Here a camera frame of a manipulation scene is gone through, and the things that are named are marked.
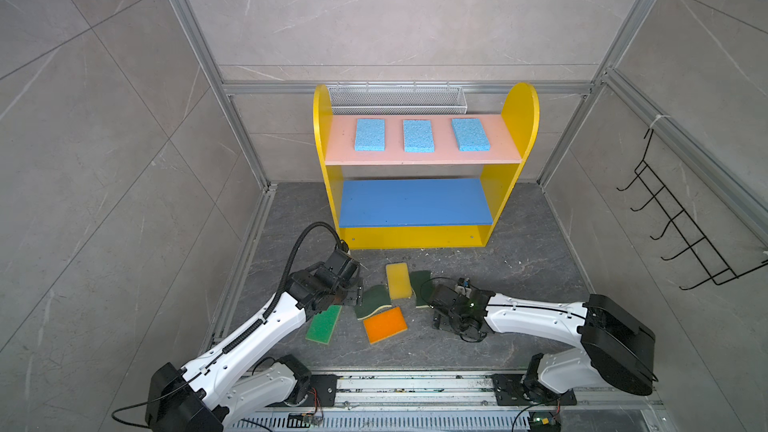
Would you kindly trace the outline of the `dark green sponge curved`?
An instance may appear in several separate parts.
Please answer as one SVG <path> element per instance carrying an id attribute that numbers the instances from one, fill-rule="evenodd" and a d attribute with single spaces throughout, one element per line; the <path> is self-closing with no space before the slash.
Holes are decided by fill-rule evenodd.
<path id="1" fill-rule="evenodd" d="M 365 290 L 359 305 L 354 307 L 357 320 L 365 320 L 392 306 L 389 291 L 385 285 L 375 285 Z"/>

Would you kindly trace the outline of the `yellow sponge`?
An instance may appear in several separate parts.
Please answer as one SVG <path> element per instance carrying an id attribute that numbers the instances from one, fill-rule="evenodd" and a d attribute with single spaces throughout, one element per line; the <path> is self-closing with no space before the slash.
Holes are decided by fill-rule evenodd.
<path id="1" fill-rule="evenodd" d="M 406 263 L 387 264 L 387 286 L 391 300 L 408 299 L 413 295 L 408 265 Z"/>

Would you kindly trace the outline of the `blue sponge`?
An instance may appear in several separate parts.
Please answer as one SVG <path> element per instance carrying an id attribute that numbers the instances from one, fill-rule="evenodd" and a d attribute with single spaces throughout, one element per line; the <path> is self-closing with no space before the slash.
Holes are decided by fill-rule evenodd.
<path id="1" fill-rule="evenodd" d="M 386 149 L 386 121 L 361 118 L 356 121 L 354 150 L 383 152 Z"/>
<path id="2" fill-rule="evenodd" d="M 404 120 L 403 139 L 406 153 L 433 153 L 435 151 L 430 120 Z"/>

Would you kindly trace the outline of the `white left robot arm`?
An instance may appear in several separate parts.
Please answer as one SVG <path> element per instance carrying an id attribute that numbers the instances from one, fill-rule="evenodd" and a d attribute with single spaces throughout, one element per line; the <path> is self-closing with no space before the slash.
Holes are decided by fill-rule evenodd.
<path id="1" fill-rule="evenodd" d="M 354 285 L 359 263 L 348 247 L 291 273 L 284 289 L 235 332 L 180 368 L 167 363 L 152 376 L 145 422 L 153 431 L 222 431 L 249 413 L 273 404 L 302 404 L 311 372 L 285 355 L 260 372 L 259 364 L 281 339 L 313 316 L 339 304 Z"/>

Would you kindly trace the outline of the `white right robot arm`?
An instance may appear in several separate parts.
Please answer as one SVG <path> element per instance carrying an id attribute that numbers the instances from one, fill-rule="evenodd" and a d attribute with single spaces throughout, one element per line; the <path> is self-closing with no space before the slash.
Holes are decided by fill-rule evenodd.
<path id="1" fill-rule="evenodd" d="M 523 397 L 545 403 L 574 388 L 609 385 L 648 396 L 654 373 L 655 334 L 605 295 L 584 302 L 550 303 L 514 298 L 474 287 L 467 279 L 452 286 L 429 279 L 414 289 L 435 312 L 433 327 L 446 323 L 467 343 L 489 334 L 523 334 L 566 344 L 558 353 L 531 357 L 520 379 Z"/>

